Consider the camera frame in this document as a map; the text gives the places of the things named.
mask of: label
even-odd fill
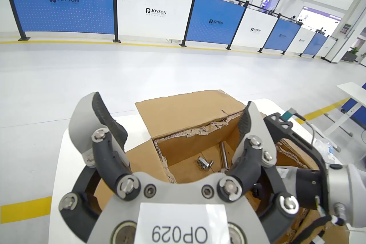
[[[289,170],[287,168],[284,168],[284,167],[278,167],[277,172],[279,173],[279,175],[282,179],[285,179],[288,172],[289,172]]]
[[[141,203],[134,244],[230,243],[225,205]]]

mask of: desk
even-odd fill
[[[345,114],[342,115],[334,124],[332,124],[327,130],[323,133],[325,136],[328,136],[332,133],[336,128],[338,128],[342,123],[344,123],[349,117],[352,116],[354,112],[356,112],[362,106],[366,107],[366,90],[356,85],[355,83],[345,83],[341,85],[337,85],[343,92],[347,93],[351,96],[357,103]]]
[[[248,103],[248,101],[244,100],[239,101],[245,105]],[[254,100],[254,102],[258,107],[258,110],[264,115],[270,115],[276,112],[279,112],[281,115],[285,113],[284,110],[269,99],[257,99]],[[116,121],[123,125],[128,133],[125,151],[129,151],[150,139],[150,134],[140,115],[121,116],[117,117]],[[294,132],[298,133],[298,135],[304,138],[307,142],[311,143],[312,135],[293,118],[289,121],[294,124]],[[83,158],[72,144],[67,129],[62,138],[59,160],[56,168],[55,183],[53,185],[48,233],[49,244],[83,244],[83,242],[72,233],[61,217],[59,212],[59,202],[65,194],[72,190],[84,167],[85,163]]]

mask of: cardboard box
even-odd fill
[[[128,151],[133,172],[146,172],[165,182],[188,183],[221,169],[219,143],[225,142],[228,163],[239,142],[238,121],[244,105],[221,90],[200,91],[137,102],[136,107],[151,139]],[[314,161],[295,144],[277,143],[277,165],[317,169]],[[196,164],[198,157],[214,164],[207,172]],[[95,196],[101,209],[113,195],[101,181]],[[259,200],[246,194],[254,209]],[[294,237],[308,214],[301,209],[293,226],[278,241]]]

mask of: yellow floor line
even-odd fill
[[[345,99],[343,99],[343,100],[341,100],[341,101],[338,101],[338,102],[336,102],[336,103],[334,103],[334,104],[331,104],[330,106],[327,106],[327,107],[325,107],[325,108],[321,108],[320,110],[317,110],[317,111],[315,111],[315,112],[311,112],[311,113],[309,113],[309,114],[306,114],[306,115],[304,116],[304,118],[305,118],[306,120],[312,120],[312,119],[314,119],[314,118],[316,118],[316,117],[319,117],[319,116],[321,116],[321,115],[323,115],[323,114],[325,114],[325,113],[328,113],[329,111],[334,110],[335,108],[338,108],[338,107],[342,106],[342,105],[343,105],[344,103],[346,103],[348,100],[349,100],[349,97],[348,97],[348,98],[345,98]],[[296,119],[296,121],[297,121],[299,124],[303,124],[303,123],[305,123],[304,121],[302,121],[302,120],[301,120],[301,119],[299,119],[299,118],[297,118],[297,119]]]
[[[0,206],[0,223],[37,218],[49,215],[52,197]]]
[[[18,41],[18,40],[8,40],[0,41],[0,44],[30,44],[30,43],[71,43],[71,44],[106,44],[106,45],[132,45],[132,46],[145,46],[145,47],[162,47],[162,48],[182,48],[179,45],[156,45],[156,44],[135,44],[135,43],[112,43],[111,41],[82,41],[82,40],[30,40],[30,41]],[[277,55],[277,56],[287,56],[287,57],[297,57],[297,58],[310,58],[310,57],[299,57],[297,55],[283,55],[275,53],[266,52],[256,52],[256,51],[242,51],[242,50],[227,50],[227,49],[215,49],[215,48],[203,48],[203,47],[186,47],[187,49],[196,50],[212,50],[212,51],[225,51],[225,52],[239,52],[239,53],[251,53],[251,54],[266,54],[266,55]]]

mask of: partition barrier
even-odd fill
[[[229,45],[244,9],[222,0],[195,0],[186,40]]]
[[[303,53],[314,35],[315,31],[301,27],[286,52]]]
[[[312,40],[310,41],[309,45],[307,45],[306,49],[303,51],[303,53],[300,54],[309,54],[313,55],[313,57],[318,53],[320,48],[323,46],[325,41],[327,40],[328,36],[324,36],[323,34],[316,33]]]
[[[263,49],[273,49],[282,50],[285,53],[300,28],[301,26],[296,23],[278,18],[271,34],[263,47],[259,49],[259,52],[261,53]]]
[[[281,14],[239,0],[9,0],[21,40],[25,31],[145,36],[315,55],[331,40]]]

